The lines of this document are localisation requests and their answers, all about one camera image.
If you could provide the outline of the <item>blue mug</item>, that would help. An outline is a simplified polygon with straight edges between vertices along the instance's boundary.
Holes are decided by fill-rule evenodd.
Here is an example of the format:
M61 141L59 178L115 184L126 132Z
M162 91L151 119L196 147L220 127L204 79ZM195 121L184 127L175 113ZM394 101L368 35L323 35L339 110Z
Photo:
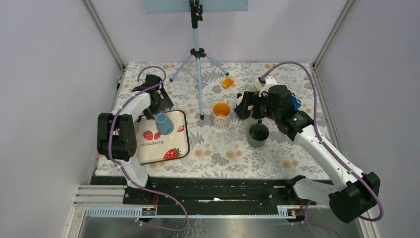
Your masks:
M159 113L155 116L155 123L159 134L170 135L174 130L174 124L171 118L165 113Z

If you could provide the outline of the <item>floral mug orange inside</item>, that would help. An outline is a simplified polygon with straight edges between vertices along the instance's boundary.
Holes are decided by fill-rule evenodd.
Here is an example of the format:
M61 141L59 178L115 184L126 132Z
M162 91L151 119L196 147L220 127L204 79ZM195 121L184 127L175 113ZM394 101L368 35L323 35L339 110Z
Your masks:
M215 103L212 107L212 124L217 129L227 129L230 124L231 107L226 102Z

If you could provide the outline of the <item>grey mug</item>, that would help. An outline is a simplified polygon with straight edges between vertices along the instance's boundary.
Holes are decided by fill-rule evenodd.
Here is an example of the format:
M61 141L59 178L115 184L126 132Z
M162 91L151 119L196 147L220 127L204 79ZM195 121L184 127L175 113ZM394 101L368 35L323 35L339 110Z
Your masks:
M263 124L261 119L247 129L246 138L251 147L259 148L264 146L268 137L269 129L265 124Z

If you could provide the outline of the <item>black mug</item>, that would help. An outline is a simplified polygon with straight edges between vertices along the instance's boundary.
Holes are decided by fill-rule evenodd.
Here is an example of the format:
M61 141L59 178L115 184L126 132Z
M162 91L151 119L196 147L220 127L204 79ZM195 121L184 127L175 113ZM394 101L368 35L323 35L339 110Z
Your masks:
M246 104L246 97L244 97L242 93L238 93L237 99L236 99L236 106L239 107L240 105L245 105L245 104Z

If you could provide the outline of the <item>yellow mug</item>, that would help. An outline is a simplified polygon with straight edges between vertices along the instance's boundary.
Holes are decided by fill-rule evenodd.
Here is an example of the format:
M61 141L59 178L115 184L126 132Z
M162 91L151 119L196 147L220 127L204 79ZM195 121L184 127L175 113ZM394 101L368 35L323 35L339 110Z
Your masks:
M274 77L272 76L266 76L264 79L256 79L254 81L254 90L255 91L261 91L262 89L267 91L268 88L272 85L276 85L277 81Z

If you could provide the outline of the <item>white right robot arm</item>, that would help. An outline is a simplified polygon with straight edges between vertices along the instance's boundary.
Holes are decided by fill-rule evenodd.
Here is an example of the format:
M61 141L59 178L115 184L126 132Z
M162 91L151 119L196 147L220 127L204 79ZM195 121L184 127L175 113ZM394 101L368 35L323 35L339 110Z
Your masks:
M328 206L344 223L361 218L379 204L378 175L363 172L325 139L315 121L296 108L294 94L285 85L272 85L263 92L239 93L234 112L240 119L274 121L279 131L302 147L329 176L332 185L304 176L294 177L284 190L288 203L297 204L305 199Z

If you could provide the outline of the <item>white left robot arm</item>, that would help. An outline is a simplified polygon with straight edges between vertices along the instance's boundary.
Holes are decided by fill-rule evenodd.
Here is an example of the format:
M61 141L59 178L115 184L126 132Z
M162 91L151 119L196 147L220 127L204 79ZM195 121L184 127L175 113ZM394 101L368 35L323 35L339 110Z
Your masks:
M154 191L146 186L149 175L136 157L137 137L134 123L141 117L148 120L173 107L157 75L146 75L145 82L111 113L98 116L97 151L112 161L124 174L128 186L136 188L135 198L143 204L152 201Z

